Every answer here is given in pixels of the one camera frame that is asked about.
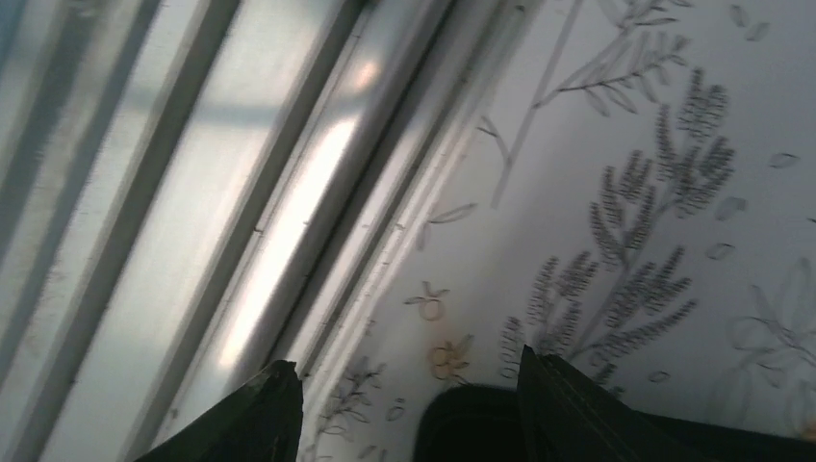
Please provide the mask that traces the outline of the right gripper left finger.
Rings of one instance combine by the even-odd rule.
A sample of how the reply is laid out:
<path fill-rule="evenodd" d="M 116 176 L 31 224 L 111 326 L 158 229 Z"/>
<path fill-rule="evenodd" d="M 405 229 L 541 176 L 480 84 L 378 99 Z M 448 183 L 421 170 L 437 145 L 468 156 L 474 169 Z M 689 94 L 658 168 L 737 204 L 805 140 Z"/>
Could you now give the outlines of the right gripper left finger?
<path fill-rule="evenodd" d="M 302 422 L 302 381 L 278 360 L 138 461 L 294 462 Z"/>

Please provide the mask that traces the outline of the black phone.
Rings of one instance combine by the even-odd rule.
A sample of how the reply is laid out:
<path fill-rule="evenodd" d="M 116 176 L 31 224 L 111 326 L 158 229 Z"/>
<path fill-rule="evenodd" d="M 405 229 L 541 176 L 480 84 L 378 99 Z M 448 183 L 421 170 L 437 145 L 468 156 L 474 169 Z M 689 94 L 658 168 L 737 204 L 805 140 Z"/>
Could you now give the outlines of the black phone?
<path fill-rule="evenodd" d="M 642 412 L 680 443 L 715 461 L 813 461 L 813 443 Z M 517 394 L 468 385 L 441 393 L 423 412 L 414 461 L 526 461 Z"/>

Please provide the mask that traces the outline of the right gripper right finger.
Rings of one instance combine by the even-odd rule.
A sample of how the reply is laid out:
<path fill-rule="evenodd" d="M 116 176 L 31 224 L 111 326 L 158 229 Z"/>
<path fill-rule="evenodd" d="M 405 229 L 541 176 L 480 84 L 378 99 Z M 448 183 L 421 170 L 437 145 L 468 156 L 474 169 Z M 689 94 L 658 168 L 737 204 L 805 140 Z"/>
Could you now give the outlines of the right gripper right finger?
<path fill-rule="evenodd" d="M 523 348 L 517 398 L 529 461 L 705 461 L 557 355 Z"/>

